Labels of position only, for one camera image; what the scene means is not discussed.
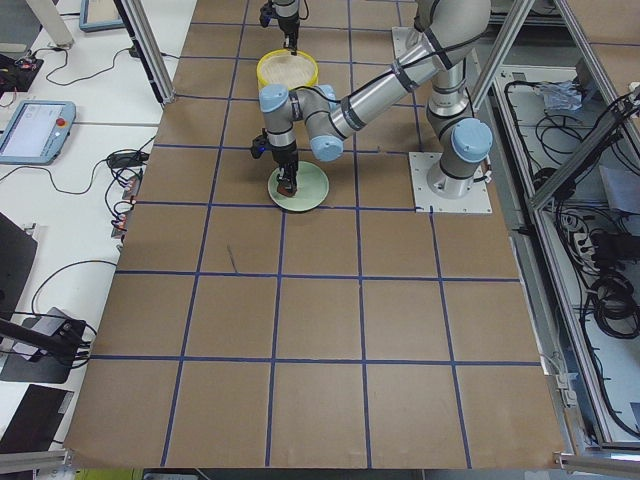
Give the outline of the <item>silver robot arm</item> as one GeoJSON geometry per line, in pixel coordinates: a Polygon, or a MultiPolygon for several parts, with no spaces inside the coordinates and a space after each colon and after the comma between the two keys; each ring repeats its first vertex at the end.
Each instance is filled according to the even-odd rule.
{"type": "Polygon", "coordinates": [[[270,6],[284,35],[283,48],[296,55],[301,22],[300,0],[274,0],[270,1],[270,6]]]}
{"type": "Polygon", "coordinates": [[[250,147],[254,158],[269,152],[277,163],[277,190],[298,190],[299,155],[294,125],[302,122],[314,157],[333,161],[344,142],[426,82],[432,84],[427,119],[443,148],[428,173],[430,188],[459,198],[493,144],[490,128],[474,117],[465,90],[464,63],[490,19],[488,1],[420,1],[406,51],[378,76],[341,99],[326,85],[289,89],[271,84],[259,92],[264,127],[250,147]]]}

